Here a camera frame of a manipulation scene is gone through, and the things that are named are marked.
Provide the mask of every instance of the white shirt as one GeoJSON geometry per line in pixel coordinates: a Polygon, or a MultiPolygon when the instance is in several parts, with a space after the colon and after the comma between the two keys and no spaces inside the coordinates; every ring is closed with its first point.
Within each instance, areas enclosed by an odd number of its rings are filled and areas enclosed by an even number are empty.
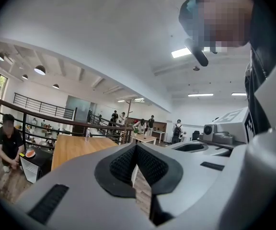
{"type": "Polygon", "coordinates": [[[179,139],[181,138],[181,135],[183,134],[183,125],[182,124],[176,124],[176,125],[173,125],[172,127],[172,131],[173,131],[173,134],[174,134],[174,130],[175,130],[175,127],[178,126],[178,127],[181,127],[181,133],[179,135],[179,139]]]}
{"type": "Polygon", "coordinates": [[[120,115],[120,116],[119,116],[119,124],[124,125],[124,124],[125,124],[126,118],[127,118],[127,117],[121,116],[121,115],[120,115]]]}
{"type": "Polygon", "coordinates": [[[145,129],[147,128],[147,122],[144,121],[144,125],[141,125],[140,121],[136,122],[133,127],[137,127],[138,128],[138,132],[139,133],[143,133],[145,131],[145,129]]]}

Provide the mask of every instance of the black slot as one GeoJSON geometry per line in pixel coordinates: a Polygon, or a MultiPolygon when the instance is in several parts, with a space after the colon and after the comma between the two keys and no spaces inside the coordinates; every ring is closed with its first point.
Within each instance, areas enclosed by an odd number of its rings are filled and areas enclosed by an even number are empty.
{"type": "Polygon", "coordinates": [[[203,162],[200,165],[217,171],[223,171],[224,169],[224,165],[215,164],[215,163],[203,162]]]}
{"type": "Polygon", "coordinates": [[[36,221],[46,224],[68,189],[69,187],[65,185],[54,185],[34,208],[31,209],[28,215],[36,221]]]}

